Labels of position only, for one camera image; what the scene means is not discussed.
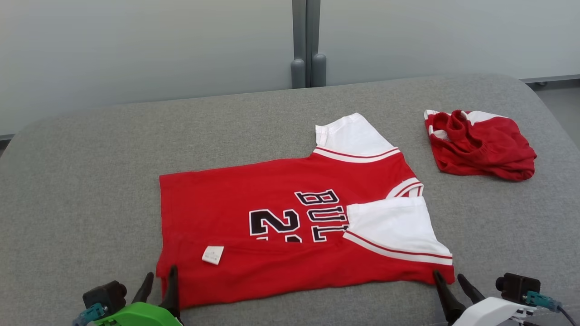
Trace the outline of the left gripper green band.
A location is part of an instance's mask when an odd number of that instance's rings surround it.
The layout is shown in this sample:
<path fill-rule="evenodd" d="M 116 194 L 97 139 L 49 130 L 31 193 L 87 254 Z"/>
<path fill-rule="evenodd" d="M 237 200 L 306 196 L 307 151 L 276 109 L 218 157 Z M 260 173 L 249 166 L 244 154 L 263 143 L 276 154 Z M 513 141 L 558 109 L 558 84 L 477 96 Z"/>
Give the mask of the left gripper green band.
<path fill-rule="evenodd" d="M 132 304 L 119 312 L 95 320 L 96 326 L 181 326 L 178 267 L 172 266 L 166 277 L 166 289 L 160 306 L 150 305 L 147 299 L 154 282 L 154 273 L 147 273 Z"/>

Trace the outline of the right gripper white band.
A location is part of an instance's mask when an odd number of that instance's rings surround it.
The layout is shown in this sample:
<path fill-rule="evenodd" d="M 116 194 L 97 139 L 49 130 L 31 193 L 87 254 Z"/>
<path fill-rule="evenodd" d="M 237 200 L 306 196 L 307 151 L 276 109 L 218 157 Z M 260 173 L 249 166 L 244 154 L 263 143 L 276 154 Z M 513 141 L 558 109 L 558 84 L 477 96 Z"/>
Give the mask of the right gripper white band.
<path fill-rule="evenodd" d="M 460 303 L 447 286 L 439 270 L 433 271 L 435 286 L 448 325 L 454 326 L 498 326 L 502 322 L 514 319 L 524 321 L 534 315 L 536 307 L 520 305 L 497 297 L 485 296 L 462 274 L 457 280 L 464 294 L 473 305 L 466 308 Z"/>

